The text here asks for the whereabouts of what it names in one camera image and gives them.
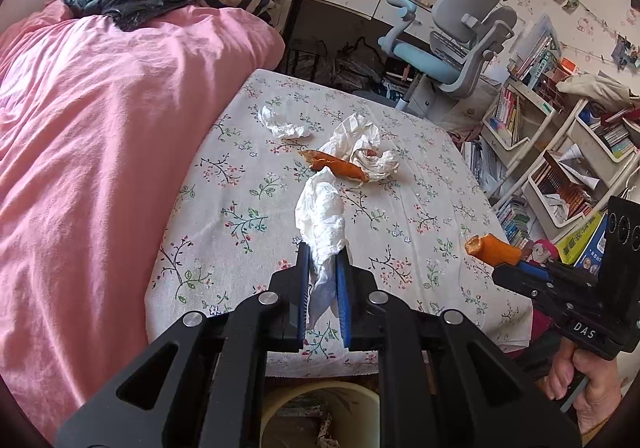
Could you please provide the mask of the person's right hand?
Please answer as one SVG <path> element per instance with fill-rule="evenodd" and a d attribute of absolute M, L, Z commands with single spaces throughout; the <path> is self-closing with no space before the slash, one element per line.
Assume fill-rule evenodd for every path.
<path fill-rule="evenodd" d="M 560 348 L 553 356 L 549 374 L 542 384 L 544 394 L 552 400 L 563 399 L 575 372 L 589 379 L 573 402 L 580 434 L 588 438 L 602 428 L 622 401 L 617 362 L 581 350 L 574 342 L 562 338 Z"/>

